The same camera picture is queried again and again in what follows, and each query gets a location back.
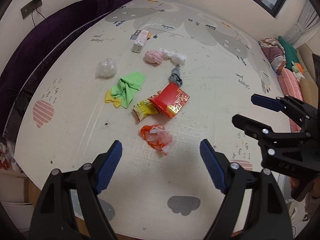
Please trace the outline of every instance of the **orange plastic bag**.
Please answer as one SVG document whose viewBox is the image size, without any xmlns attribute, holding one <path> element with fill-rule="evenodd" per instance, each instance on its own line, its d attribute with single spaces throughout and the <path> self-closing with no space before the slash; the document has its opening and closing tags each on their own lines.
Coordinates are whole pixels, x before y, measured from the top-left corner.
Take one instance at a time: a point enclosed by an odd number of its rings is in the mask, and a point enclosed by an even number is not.
<svg viewBox="0 0 320 240">
<path fill-rule="evenodd" d="M 174 137 L 162 125 L 145 125 L 140 130 L 141 136 L 153 149 L 162 152 L 165 156 L 175 143 Z"/>
</svg>

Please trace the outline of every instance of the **blue gripper pad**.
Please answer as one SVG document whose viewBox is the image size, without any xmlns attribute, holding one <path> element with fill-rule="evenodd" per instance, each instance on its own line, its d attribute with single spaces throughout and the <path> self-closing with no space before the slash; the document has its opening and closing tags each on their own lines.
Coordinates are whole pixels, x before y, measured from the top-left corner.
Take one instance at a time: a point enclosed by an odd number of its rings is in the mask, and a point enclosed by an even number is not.
<svg viewBox="0 0 320 240">
<path fill-rule="evenodd" d="M 275 112 L 279 112 L 283 110 L 283 106 L 281 105 L 280 101 L 277 99 L 254 94 L 251 96 L 251 102 L 256 106 L 261 106 L 263 108 L 270 109 Z"/>
<path fill-rule="evenodd" d="M 98 194 L 102 190 L 106 189 L 109 185 L 111 177 L 116 170 L 116 167 L 122 156 L 122 144 L 119 141 L 115 141 L 113 148 L 109 150 L 110 152 L 107 159 L 98 171 L 97 184 L 95 190 Z"/>
<path fill-rule="evenodd" d="M 225 182 L 225 173 L 205 140 L 202 140 L 200 143 L 200 155 L 207 167 L 215 188 L 221 190 L 223 194 L 226 194 L 228 187 Z"/>
</svg>

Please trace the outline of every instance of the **yellow bow tie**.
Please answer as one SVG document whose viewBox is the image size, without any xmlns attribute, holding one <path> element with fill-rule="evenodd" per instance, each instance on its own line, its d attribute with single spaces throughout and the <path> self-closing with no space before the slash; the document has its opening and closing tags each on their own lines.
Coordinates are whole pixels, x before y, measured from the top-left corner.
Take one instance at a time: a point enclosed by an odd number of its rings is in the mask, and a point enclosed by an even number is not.
<svg viewBox="0 0 320 240">
<path fill-rule="evenodd" d="M 111 90 L 108 90 L 106 93 L 106 96 L 104 97 L 104 102 L 105 103 L 111 103 L 113 102 L 113 105 L 118 108 L 121 106 L 122 103 L 122 98 L 115 98 L 111 95 Z"/>
</svg>

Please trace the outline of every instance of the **green cloth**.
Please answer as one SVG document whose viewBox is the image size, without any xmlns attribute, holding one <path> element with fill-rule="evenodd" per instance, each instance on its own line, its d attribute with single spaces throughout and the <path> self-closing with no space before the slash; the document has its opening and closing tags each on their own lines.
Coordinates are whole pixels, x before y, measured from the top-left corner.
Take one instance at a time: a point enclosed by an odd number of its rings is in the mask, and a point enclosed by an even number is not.
<svg viewBox="0 0 320 240">
<path fill-rule="evenodd" d="M 122 98 L 121 105 L 128 108 L 135 93 L 141 90 L 142 83 L 146 80 L 146 76 L 140 72 L 132 72 L 131 74 L 120 78 L 118 84 L 111 88 L 111 95 L 115 98 Z"/>
<path fill-rule="evenodd" d="M 285 57 L 287 58 L 286 68 L 292 71 L 292 61 L 294 63 L 300 63 L 297 51 L 292 47 L 287 41 L 284 40 L 281 36 L 278 37 L 278 40 L 281 46 L 284 48 Z"/>
</svg>

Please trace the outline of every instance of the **fringe trim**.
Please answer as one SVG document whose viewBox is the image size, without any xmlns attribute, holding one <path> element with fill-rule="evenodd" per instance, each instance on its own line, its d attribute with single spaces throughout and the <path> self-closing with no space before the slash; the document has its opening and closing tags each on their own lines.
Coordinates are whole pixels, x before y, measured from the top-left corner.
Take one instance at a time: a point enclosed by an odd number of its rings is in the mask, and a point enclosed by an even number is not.
<svg viewBox="0 0 320 240">
<path fill-rule="evenodd" d="M 80 26 L 79 28 L 77 28 L 76 30 L 74 30 L 73 32 L 71 32 L 67 37 L 65 37 L 59 44 L 57 44 L 48 54 L 47 56 L 37 65 L 37 67 L 34 69 L 34 71 L 30 74 L 30 76 L 27 78 L 26 82 L 23 84 L 22 88 L 19 91 L 19 95 L 21 93 L 22 90 L 24 90 L 25 88 L 27 88 L 28 86 L 30 86 L 37 78 L 38 74 L 44 69 L 44 67 L 53 59 L 54 56 L 57 55 L 57 53 L 64 48 L 68 43 L 72 43 L 74 38 L 78 38 L 83 32 L 85 32 L 87 29 L 89 29 L 90 27 L 92 27 L 94 24 L 96 24 L 99 20 L 101 20 L 101 18 L 105 17 L 106 15 L 110 14 L 112 11 L 109 11 L 93 20 L 91 20 L 90 22 L 85 23 L 84 25 Z M 13 125 L 13 118 L 14 116 L 12 116 L 12 111 L 14 109 L 14 105 L 16 104 L 16 101 L 19 97 L 19 95 L 17 95 L 17 97 L 14 100 L 14 103 L 11 107 L 7 122 L 4 126 L 4 131 L 2 133 L 2 137 L 7 138 L 10 135 L 8 134 L 10 131 L 10 128 Z"/>
</svg>

